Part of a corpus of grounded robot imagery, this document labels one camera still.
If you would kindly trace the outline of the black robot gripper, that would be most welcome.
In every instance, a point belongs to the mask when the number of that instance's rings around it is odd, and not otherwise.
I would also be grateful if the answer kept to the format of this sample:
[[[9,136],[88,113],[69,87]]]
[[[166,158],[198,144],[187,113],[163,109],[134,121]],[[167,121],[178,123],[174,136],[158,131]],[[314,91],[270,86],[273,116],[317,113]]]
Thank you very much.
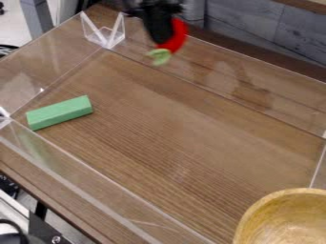
[[[127,16],[143,21],[154,43],[164,43],[174,33],[172,18],[182,12],[180,3],[172,0],[122,0],[122,5]]]

